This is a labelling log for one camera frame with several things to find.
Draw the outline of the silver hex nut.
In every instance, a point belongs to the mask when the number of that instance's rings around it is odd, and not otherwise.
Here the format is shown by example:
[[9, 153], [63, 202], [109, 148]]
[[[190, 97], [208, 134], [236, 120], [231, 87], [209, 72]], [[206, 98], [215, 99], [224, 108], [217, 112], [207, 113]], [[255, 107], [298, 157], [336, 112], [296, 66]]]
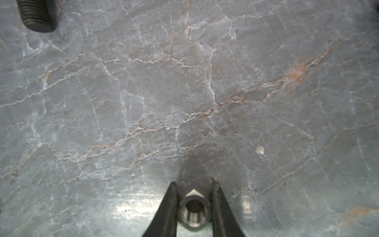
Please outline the silver hex nut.
[[178, 221], [187, 230], [198, 232], [211, 222], [211, 197], [201, 188], [189, 188], [180, 197]]

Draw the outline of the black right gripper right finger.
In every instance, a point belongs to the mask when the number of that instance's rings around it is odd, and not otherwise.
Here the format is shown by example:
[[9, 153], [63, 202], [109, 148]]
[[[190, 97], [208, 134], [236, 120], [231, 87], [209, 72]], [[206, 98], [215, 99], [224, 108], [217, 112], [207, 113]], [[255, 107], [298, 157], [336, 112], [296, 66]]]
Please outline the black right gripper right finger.
[[212, 178], [211, 183], [212, 230], [214, 237], [245, 237], [220, 183]]

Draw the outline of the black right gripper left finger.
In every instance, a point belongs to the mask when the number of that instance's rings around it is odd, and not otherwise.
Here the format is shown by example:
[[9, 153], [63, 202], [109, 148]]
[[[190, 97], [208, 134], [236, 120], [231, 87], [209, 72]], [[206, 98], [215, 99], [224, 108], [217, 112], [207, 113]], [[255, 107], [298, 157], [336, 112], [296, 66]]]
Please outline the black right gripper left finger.
[[171, 182], [143, 237], [177, 237], [178, 187]]

